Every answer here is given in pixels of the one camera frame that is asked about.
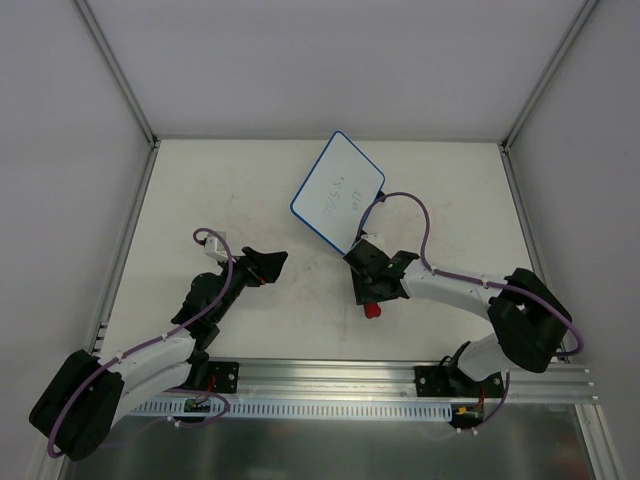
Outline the red bone-shaped eraser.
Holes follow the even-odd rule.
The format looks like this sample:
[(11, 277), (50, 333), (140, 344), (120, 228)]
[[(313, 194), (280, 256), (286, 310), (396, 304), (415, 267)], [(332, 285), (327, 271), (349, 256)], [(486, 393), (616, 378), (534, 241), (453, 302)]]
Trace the red bone-shaped eraser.
[(382, 314), (381, 307), (376, 302), (364, 304), (363, 310), (364, 310), (364, 315), (367, 319), (379, 318)]

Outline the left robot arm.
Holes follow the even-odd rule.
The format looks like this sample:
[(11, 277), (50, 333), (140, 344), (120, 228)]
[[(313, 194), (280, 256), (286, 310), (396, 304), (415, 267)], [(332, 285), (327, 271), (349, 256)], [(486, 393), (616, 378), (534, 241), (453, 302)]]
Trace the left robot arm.
[(145, 401), (174, 388), (205, 388), (207, 350), (223, 317), (245, 289), (275, 283), (288, 254), (244, 247), (235, 255), (221, 235), (203, 233), (204, 253), (220, 270), (193, 278), (168, 323), (147, 338), (122, 340), (97, 354), (80, 349), (58, 369), (29, 415), (46, 437), (50, 457), (80, 461)]

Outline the blue-framed whiteboard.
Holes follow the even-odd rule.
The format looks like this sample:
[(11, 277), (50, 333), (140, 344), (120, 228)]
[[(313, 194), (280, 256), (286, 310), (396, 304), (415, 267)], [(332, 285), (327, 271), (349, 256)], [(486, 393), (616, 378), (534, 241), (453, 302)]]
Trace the blue-framed whiteboard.
[(343, 132), (334, 132), (290, 203), (292, 214), (337, 252), (355, 241), (364, 210), (382, 191), (383, 171)]

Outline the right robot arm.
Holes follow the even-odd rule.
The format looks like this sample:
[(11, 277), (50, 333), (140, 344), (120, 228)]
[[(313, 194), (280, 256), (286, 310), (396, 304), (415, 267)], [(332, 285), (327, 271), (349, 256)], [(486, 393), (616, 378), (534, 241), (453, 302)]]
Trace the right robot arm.
[(584, 340), (568, 311), (530, 270), (518, 268), (503, 278), (447, 271), (416, 253), (400, 250), (388, 256), (362, 238), (344, 260), (365, 291), (378, 302), (424, 299), (472, 313), (488, 321), (493, 332), (464, 343), (448, 366), (449, 387), (470, 395), (495, 373), (519, 367), (532, 373), (546, 371), (570, 333), (576, 355)]

